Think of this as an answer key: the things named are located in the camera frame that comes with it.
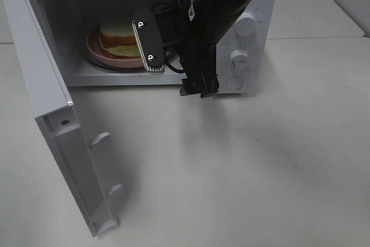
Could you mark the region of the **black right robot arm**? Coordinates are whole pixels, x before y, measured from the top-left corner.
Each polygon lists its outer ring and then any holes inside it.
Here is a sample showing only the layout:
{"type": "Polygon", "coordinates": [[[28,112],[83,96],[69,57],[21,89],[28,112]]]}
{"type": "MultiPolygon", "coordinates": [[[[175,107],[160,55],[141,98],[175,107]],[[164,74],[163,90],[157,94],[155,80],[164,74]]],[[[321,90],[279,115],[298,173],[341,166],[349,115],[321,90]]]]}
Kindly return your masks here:
{"type": "Polygon", "coordinates": [[[274,0],[172,0],[181,95],[255,88],[274,0]]]}

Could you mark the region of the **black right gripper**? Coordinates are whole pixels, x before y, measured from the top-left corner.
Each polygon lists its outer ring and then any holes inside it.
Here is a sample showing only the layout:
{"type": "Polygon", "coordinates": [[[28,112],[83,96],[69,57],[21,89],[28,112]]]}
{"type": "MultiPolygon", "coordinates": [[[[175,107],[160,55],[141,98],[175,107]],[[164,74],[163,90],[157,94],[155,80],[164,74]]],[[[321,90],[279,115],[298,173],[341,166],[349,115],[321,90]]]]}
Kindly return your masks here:
{"type": "Polygon", "coordinates": [[[177,8],[176,31],[181,41],[174,45],[182,69],[181,96],[199,94],[201,98],[218,93],[216,45],[231,27],[231,0],[171,0],[177,8]]]}

